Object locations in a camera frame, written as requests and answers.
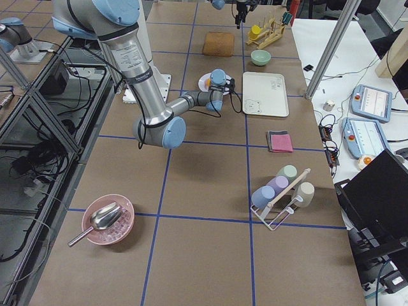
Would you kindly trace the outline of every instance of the pink bowl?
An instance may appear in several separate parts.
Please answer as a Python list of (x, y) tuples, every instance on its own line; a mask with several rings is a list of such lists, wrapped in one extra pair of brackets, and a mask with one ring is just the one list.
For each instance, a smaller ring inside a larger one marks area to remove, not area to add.
[(126, 212), (110, 228), (90, 232), (87, 235), (87, 239), (90, 242), (98, 245), (116, 244), (131, 231), (135, 222), (135, 209), (127, 198), (119, 194), (107, 194), (90, 204), (82, 217), (82, 230), (84, 231), (91, 226), (90, 218), (95, 211), (113, 202), (125, 208)]

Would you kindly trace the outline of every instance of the green bowl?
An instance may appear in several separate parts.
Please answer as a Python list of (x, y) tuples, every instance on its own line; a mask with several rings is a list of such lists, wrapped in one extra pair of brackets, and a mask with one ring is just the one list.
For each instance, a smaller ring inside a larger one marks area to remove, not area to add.
[(257, 66), (265, 66), (269, 63), (271, 55), (265, 50), (255, 50), (251, 53), (251, 60)]

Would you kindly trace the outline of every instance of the white table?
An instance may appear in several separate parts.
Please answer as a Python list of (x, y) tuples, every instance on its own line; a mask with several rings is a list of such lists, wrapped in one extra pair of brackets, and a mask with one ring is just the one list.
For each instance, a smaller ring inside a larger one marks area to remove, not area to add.
[[(337, 21), (333, 20), (295, 20), (293, 24), (293, 36), (295, 37), (296, 47), (303, 67), (311, 64), (314, 67), (313, 70), (315, 70), (336, 22)], [(341, 73), (360, 71), (363, 68), (370, 66), (373, 61), (374, 65), (359, 73), (350, 73), (344, 75), (342, 78), (332, 78), (330, 80), (322, 81), (312, 98), (315, 110), (321, 112), (323, 116), (332, 113), (336, 116), (337, 121), (339, 122), (334, 126), (331, 134), (333, 140), (340, 147), (340, 166), (337, 168), (337, 174), (333, 179), (334, 182), (352, 179), (359, 172), (357, 160), (352, 158), (345, 147), (344, 142), (341, 142), (341, 119), (345, 117), (361, 118), (360, 116), (354, 115), (351, 111), (348, 112), (349, 97), (358, 84), (377, 87), (392, 92), (393, 97), (396, 97), (393, 100), (393, 108), (408, 110), (407, 103), (401, 94), (398, 93), (395, 95), (398, 89), (394, 82), (391, 79), (379, 78), (376, 75), (375, 68), (380, 60), (363, 30), (355, 21), (351, 22), (348, 27), (325, 75), (335, 76)], [(306, 82), (309, 83), (314, 72), (303, 71), (303, 73)], [(329, 99), (335, 102), (335, 107), (332, 111), (326, 112), (323, 110), (323, 105)], [(341, 112), (342, 101), (344, 109), (343, 116)], [(318, 113), (316, 113), (316, 120), (317, 122), (320, 122), (321, 120), (321, 116)], [(332, 117), (328, 117), (323, 121), (323, 125), (331, 124), (332, 122)], [(408, 138), (408, 113), (392, 112), (390, 122), (381, 125), (388, 140)], [(391, 143), (390, 147), (392, 151), (396, 151), (408, 147), (408, 142)], [(374, 298), (367, 299), (366, 302), (368, 306), (375, 305)], [(379, 304), (382, 306), (403, 306), (406, 305), (405, 302), (408, 302), (408, 288), (404, 288), (394, 295), (379, 295)]]

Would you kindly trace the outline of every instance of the metal spoon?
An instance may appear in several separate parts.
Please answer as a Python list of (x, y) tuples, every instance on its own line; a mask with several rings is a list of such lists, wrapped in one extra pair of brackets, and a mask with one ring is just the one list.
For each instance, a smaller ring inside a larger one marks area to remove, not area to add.
[(124, 213), (124, 210), (116, 202), (113, 202), (95, 211), (91, 215), (91, 219), (90, 219), (91, 226), (87, 228), (85, 231), (83, 231), (81, 234), (76, 236), (73, 240), (68, 242), (68, 246), (72, 247), (78, 241), (86, 237), (94, 229), (97, 231), (101, 231), (101, 230), (105, 230), (111, 227), (117, 221), (117, 219), (121, 217), (123, 213)]

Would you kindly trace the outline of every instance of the black screen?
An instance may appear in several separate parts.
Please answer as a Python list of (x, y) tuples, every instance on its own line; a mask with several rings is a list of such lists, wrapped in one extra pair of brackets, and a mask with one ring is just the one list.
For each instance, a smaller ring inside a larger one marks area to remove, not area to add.
[[(344, 192), (358, 230), (368, 228), (380, 243), (408, 236), (408, 170), (388, 149), (347, 183)], [(408, 250), (390, 257), (408, 278)]]

